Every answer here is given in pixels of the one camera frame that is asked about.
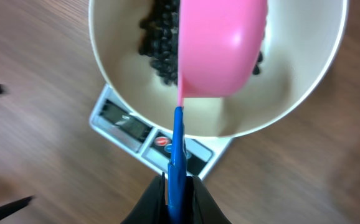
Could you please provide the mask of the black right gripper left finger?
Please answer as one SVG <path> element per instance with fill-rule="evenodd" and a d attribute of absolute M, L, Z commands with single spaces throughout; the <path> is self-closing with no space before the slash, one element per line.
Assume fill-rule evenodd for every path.
<path fill-rule="evenodd" d="M 121 224 L 169 223 L 165 189 L 165 176 L 162 173 L 152 179 L 135 207 Z"/>

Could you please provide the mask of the pink scoop with blue handle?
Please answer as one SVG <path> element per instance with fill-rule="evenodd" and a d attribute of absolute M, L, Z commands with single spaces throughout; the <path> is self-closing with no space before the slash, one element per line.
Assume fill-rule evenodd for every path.
<path fill-rule="evenodd" d="M 218 98 L 239 91 L 257 62 L 266 0 L 183 0 L 179 6 L 178 105 L 168 164 L 170 223 L 185 218 L 185 98 Z"/>

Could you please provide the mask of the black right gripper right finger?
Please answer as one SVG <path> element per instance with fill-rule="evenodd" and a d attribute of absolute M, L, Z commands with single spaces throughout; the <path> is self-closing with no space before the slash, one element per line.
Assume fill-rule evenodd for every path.
<path fill-rule="evenodd" d="M 198 176 L 186 177 L 184 222 L 188 224 L 231 224 Z"/>

